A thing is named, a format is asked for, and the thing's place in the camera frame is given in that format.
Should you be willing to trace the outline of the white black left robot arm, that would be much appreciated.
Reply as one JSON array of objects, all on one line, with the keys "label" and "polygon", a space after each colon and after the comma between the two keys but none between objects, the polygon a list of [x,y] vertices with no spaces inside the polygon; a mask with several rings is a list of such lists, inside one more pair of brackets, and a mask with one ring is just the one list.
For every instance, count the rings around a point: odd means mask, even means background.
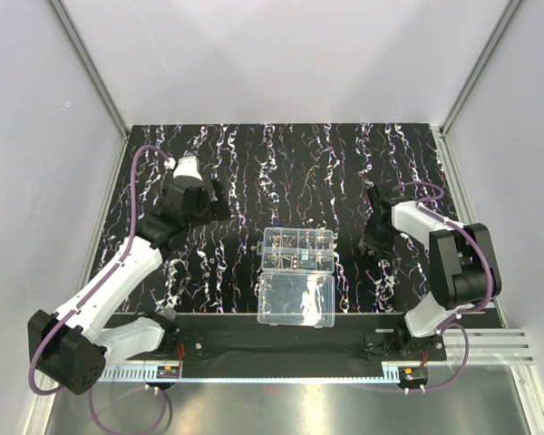
[{"label": "white black left robot arm", "polygon": [[219,179],[209,187],[190,176],[166,182],[157,203],[95,278],[53,313],[39,310],[30,318],[28,382],[33,392],[43,393],[35,372],[80,395],[108,366],[141,353],[172,354],[178,333],[171,314],[142,314],[111,330],[105,325],[130,293],[183,247],[192,229],[229,218]]}]

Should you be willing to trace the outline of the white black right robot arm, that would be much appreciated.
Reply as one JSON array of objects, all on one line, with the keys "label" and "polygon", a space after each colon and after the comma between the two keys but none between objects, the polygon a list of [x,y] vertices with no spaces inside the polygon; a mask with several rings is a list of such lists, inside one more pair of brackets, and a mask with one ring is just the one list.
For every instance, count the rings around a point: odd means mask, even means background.
[{"label": "white black right robot arm", "polygon": [[426,198],[377,184],[366,191],[372,212],[359,242],[372,262],[390,259],[401,235],[429,251],[430,292],[398,321],[384,346],[403,359],[432,349],[450,322],[478,313],[501,293],[502,282],[491,233],[480,223],[464,224],[425,206]]}]

